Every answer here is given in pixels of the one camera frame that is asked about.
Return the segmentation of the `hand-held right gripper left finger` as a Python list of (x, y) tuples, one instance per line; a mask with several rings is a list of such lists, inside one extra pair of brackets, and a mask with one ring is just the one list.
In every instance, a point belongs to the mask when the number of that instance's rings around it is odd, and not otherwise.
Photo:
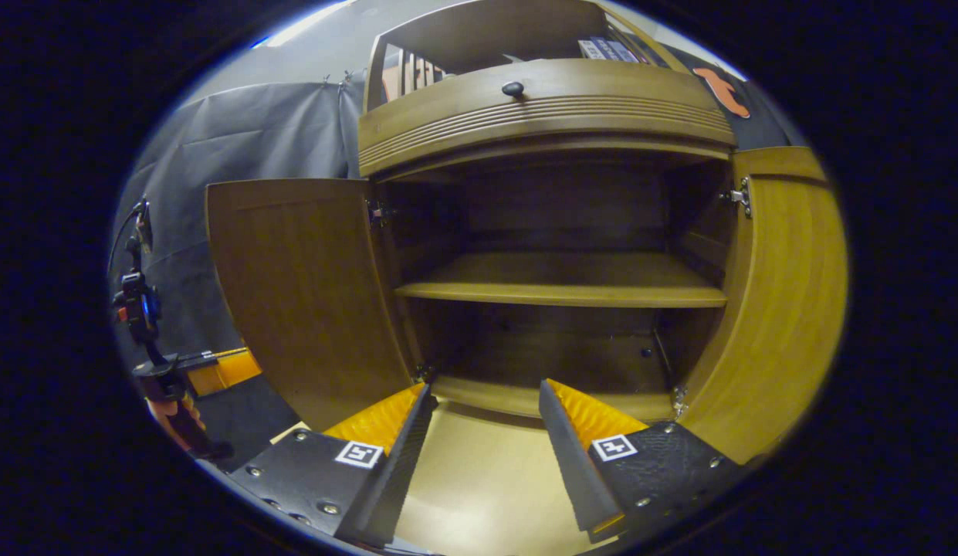
[(432, 387), (418, 383), (326, 432), (296, 427), (229, 477), (302, 527), (387, 546), (436, 405)]

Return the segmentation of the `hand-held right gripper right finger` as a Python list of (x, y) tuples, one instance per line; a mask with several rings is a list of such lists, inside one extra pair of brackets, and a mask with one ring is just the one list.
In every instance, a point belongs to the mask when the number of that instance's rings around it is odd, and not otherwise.
[(538, 407), (577, 526), (593, 542), (654, 541), (748, 473), (674, 420), (642, 422), (549, 378)]

